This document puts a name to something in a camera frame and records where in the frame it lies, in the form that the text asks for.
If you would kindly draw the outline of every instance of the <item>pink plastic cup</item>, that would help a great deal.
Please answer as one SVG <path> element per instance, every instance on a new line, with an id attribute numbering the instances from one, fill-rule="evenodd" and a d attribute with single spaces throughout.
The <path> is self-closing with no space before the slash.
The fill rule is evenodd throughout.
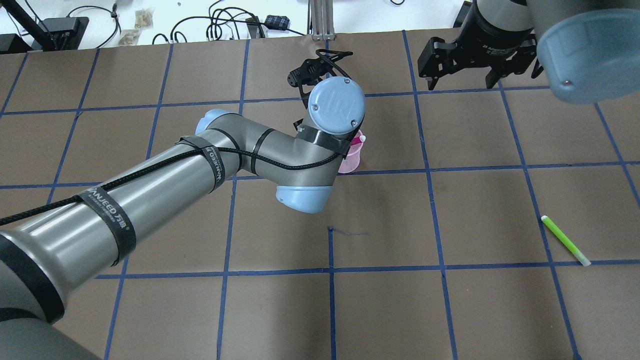
<path id="1" fill-rule="evenodd" d="M 358 130 L 358 133 L 355 137 L 358 137 L 360 135 L 362 135 L 362 131 Z M 362 150 L 363 145 L 364 143 L 361 142 L 349 148 L 347 157 L 342 160 L 340 168 L 338 169 L 338 173 L 347 174 L 354 171 L 358 167 L 358 165 L 360 164 L 360 150 Z"/>

